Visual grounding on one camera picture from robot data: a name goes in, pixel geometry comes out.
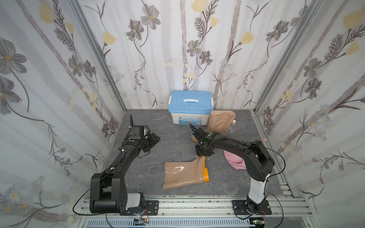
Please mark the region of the tan rubber boot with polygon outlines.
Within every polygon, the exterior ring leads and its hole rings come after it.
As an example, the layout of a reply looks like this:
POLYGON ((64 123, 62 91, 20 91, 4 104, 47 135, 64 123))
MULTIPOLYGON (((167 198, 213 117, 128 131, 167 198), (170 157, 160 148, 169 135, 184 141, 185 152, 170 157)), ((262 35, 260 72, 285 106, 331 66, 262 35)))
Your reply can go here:
POLYGON ((214 110, 211 112, 208 127, 205 132, 219 132, 222 135, 226 135, 228 128, 235 120, 236 114, 231 110, 214 110))
POLYGON ((168 190, 209 182, 210 178, 205 161, 205 157, 196 157, 194 161, 165 162, 163 189, 168 190))

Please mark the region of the pink cleaning cloth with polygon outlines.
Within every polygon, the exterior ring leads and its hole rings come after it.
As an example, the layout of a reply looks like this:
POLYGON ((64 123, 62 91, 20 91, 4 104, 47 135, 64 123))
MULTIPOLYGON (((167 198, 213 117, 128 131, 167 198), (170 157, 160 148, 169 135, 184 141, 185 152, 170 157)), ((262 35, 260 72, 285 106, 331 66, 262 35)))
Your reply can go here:
POLYGON ((246 164, 243 158, 225 150, 223 152, 225 159, 230 166, 232 166, 236 170, 246 170, 246 164))

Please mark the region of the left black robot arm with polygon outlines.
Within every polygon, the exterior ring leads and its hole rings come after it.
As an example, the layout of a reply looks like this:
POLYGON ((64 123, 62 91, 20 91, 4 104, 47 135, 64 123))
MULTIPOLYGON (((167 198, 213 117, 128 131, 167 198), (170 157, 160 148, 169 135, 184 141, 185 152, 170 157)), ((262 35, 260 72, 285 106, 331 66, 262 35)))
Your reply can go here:
POLYGON ((90 180, 90 188, 85 193, 90 193, 89 210, 92 215, 124 213, 128 201, 125 175, 140 152, 150 153, 160 139, 147 125, 130 124, 127 136, 118 148, 119 155, 109 167, 95 173, 90 180))

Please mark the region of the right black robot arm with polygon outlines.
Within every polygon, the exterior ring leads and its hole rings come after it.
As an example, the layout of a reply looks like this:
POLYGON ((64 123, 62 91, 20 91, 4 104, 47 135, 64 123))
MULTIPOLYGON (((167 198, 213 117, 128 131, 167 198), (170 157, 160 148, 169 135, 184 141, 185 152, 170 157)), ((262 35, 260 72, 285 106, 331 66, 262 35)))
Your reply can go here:
POLYGON ((196 155, 211 156, 215 149, 221 149, 244 160, 246 171, 251 178, 250 191, 244 209, 249 215, 262 212, 266 208, 266 187, 275 161, 261 141, 245 142, 222 135, 219 132, 207 133, 202 128, 192 129, 198 144, 196 155))

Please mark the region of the right clear glass flask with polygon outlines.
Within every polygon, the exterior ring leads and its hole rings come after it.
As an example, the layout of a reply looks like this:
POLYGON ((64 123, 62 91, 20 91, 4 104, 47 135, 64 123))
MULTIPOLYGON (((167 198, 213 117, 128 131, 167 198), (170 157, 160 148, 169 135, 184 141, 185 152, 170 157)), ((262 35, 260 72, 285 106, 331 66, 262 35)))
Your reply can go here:
POLYGON ((235 124, 236 124, 236 120, 233 120, 230 127, 227 129, 227 133, 228 134, 233 134, 235 131, 235 124))

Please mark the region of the blue lid storage box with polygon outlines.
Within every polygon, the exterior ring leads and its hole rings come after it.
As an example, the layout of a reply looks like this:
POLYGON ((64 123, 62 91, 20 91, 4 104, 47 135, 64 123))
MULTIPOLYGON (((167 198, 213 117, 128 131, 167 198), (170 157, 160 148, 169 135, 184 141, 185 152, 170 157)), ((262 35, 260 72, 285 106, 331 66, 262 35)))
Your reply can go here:
POLYGON ((168 111, 174 124, 207 125, 214 110, 213 94, 208 91, 172 91, 168 111))

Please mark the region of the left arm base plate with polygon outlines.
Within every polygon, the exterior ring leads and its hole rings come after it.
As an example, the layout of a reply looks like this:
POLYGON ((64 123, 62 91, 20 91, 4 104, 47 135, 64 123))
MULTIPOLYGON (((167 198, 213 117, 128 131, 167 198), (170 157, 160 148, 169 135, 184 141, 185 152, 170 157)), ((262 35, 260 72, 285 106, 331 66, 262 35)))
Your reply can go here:
POLYGON ((158 200, 142 201, 137 207, 127 207, 120 215, 122 216, 134 216, 134 215, 147 215, 157 216, 159 211, 158 200))

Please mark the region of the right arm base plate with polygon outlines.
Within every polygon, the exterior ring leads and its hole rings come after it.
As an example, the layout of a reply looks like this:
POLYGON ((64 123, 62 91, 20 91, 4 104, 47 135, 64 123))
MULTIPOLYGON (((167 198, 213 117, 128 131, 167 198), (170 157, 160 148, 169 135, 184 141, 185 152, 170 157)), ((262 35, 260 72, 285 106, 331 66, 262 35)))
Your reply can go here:
POLYGON ((267 200, 256 204, 249 200, 233 200, 232 207, 235 215, 271 215, 272 210, 267 200))

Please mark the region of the aluminium rail frame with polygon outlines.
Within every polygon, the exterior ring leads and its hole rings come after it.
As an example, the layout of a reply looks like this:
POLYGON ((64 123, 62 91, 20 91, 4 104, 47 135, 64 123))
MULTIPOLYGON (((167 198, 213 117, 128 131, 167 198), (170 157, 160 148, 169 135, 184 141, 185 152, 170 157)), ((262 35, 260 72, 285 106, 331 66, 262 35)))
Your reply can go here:
POLYGON ((89 200, 73 228, 318 228, 303 198, 269 196, 263 212, 239 211, 243 196, 146 196, 142 215, 93 215, 89 200))

